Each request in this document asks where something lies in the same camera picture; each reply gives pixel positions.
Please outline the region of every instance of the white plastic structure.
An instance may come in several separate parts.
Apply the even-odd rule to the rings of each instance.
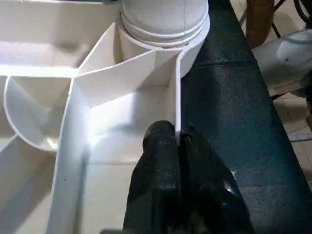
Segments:
[[[129,35],[120,9],[0,1],[1,233],[120,230],[147,128],[168,120],[179,142],[180,79],[209,16],[187,44],[162,48]]]
[[[270,94],[279,95],[304,87],[312,65],[312,30],[302,30],[253,49]]]

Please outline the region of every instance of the white plastic panel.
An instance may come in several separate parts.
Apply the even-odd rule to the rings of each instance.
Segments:
[[[122,62],[121,50],[118,27],[113,23],[81,64],[79,73],[95,71]]]
[[[0,153],[0,230],[44,233],[55,160],[18,136]]]

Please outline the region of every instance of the white cylindrical pipe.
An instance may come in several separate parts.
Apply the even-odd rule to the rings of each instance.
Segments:
[[[207,0],[123,0],[121,21],[137,40],[179,47],[193,40],[208,17]]]

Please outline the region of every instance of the brown wooden chair leg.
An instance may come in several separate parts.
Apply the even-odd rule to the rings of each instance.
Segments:
[[[246,38],[252,49],[268,37],[273,16],[274,0],[247,0]]]

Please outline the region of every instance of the white floor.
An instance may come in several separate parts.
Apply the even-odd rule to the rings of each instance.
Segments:
[[[240,19],[247,6],[246,0],[231,0],[231,4],[237,18]],[[305,23],[296,12],[292,0],[287,0],[275,12],[274,23],[281,36],[302,30],[305,27]],[[242,25],[242,30],[244,33],[246,32],[245,23]],[[272,29],[266,42],[274,39],[277,39],[277,36]],[[288,134],[311,133],[305,120],[308,115],[308,109],[304,98],[286,94],[275,100],[274,105]],[[292,147],[312,190],[312,141],[296,142],[292,144]]]

